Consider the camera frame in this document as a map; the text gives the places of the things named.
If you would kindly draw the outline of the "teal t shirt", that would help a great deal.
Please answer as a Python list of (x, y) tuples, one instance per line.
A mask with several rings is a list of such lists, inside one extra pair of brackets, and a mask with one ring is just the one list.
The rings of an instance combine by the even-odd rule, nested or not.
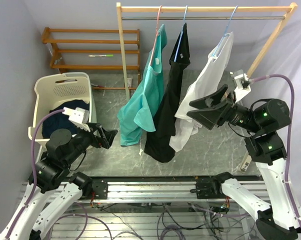
[(142, 81), (117, 114), (120, 145), (123, 147), (138, 144), (143, 131), (156, 130), (153, 117), (164, 96), (162, 52), (167, 41), (165, 25), (162, 24), (158, 30), (155, 50), (149, 52)]

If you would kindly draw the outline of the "black t shirt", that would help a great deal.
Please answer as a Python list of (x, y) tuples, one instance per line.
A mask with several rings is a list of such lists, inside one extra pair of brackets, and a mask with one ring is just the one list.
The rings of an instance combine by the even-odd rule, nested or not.
[(168, 83), (153, 117), (155, 131), (146, 134), (144, 152), (160, 163), (170, 162), (176, 153), (169, 143), (176, 133), (175, 114), (180, 104), (183, 72), (190, 63), (188, 30), (184, 23), (169, 59)]

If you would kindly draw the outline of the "pink wire hanger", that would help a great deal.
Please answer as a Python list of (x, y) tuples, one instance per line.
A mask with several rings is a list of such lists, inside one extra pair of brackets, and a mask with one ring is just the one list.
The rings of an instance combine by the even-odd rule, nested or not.
[(158, 12), (157, 12), (155, 38), (154, 38), (154, 43), (153, 43), (153, 47), (152, 47), (152, 50), (151, 50), (149, 66), (152, 66), (152, 62), (153, 62), (153, 58), (154, 58), (154, 54), (155, 54), (155, 48), (156, 48), (156, 44), (157, 44), (157, 37), (158, 37), (158, 34), (159, 34), (159, 19), (160, 19), (160, 14), (161, 14), (162, 7), (163, 6), (160, 5), (159, 8), (158, 8)]

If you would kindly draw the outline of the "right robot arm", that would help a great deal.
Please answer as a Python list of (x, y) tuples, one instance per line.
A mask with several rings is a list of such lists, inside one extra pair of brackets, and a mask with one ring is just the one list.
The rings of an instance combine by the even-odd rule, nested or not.
[(295, 240), (301, 236), (301, 209), (287, 185), (288, 154), (277, 131), (290, 125), (290, 110), (277, 98), (260, 100), (257, 108), (247, 108), (236, 102), (234, 92), (222, 86), (215, 93), (192, 100), (187, 115), (207, 129), (224, 123), (245, 129), (246, 150), (259, 169), (269, 202), (265, 202), (243, 187), (229, 172), (213, 178), (211, 192), (217, 198), (224, 195), (240, 205), (254, 220), (259, 233), (267, 240)]

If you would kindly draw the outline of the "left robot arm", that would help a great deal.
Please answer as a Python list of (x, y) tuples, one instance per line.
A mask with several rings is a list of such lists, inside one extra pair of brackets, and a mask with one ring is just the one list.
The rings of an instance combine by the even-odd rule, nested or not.
[(70, 173), (72, 163), (88, 147), (109, 149), (118, 133), (116, 129), (105, 130), (98, 123), (89, 123), (88, 128), (79, 129), (75, 136), (64, 128), (51, 134), (44, 157), (35, 164), (36, 174), (29, 177), (22, 201), (0, 233), (0, 240), (42, 240), (73, 203), (92, 194), (93, 180), (77, 172), (61, 193), (48, 202)]

